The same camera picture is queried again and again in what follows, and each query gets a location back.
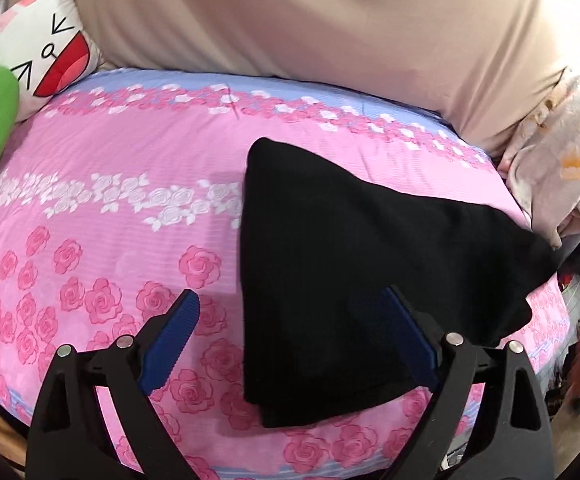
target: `patterned cloth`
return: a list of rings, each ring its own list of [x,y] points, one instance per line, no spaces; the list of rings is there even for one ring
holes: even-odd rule
[[[519,123],[498,170],[532,230],[555,247],[580,233],[580,68]]]
[[[58,346],[108,346],[192,288],[199,324],[151,400],[202,480],[348,478],[398,455],[425,390],[294,431],[261,428],[243,399],[237,242],[246,155],[260,137],[368,182],[525,222],[481,150],[397,105],[282,80],[90,76],[17,128],[0,161],[0,403],[10,413],[29,422]],[[528,303],[532,321],[514,337],[536,370],[552,368],[568,331],[556,279]],[[481,394],[475,386],[459,433]],[[109,393],[99,395],[119,457],[136,467]]]

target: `cartoon mouth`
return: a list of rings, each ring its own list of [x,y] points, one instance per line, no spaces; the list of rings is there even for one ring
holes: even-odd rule
[[[52,63],[47,74],[34,91],[36,97],[51,97],[74,83],[89,63],[89,47],[81,32],[68,43]]]

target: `silver screw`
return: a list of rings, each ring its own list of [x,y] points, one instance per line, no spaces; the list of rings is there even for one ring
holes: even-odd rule
[[[118,348],[129,348],[134,343],[134,337],[131,335],[122,335],[116,340]]]
[[[524,346],[519,343],[519,341],[510,341],[508,343],[508,348],[513,351],[515,354],[522,354],[524,352]]]
[[[446,341],[452,346],[461,346],[464,344],[464,336],[457,334],[456,332],[450,332],[446,335]]]
[[[61,345],[58,347],[56,354],[58,357],[67,357],[72,352],[72,347],[70,345]]]

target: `blue gripper pad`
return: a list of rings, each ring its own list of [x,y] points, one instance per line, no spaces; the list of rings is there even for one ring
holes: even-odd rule
[[[200,315],[199,297],[189,291],[143,356],[138,387],[146,396],[162,388],[195,329]]]
[[[382,290],[381,300],[386,312],[394,316],[390,328],[401,360],[417,384],[434,390],[439,381],[435,349],[392,288]]]

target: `black cloth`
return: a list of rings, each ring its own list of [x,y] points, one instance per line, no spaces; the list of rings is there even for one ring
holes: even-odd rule
[[[496,346],[529,322],[526,295],[556,270],[549,243],[497,209],[370,184],[268,139],[247,157],[240,250],[245,398],[269,428],[415,386],[389,320],[351,298],[397,285],[445,332]]]

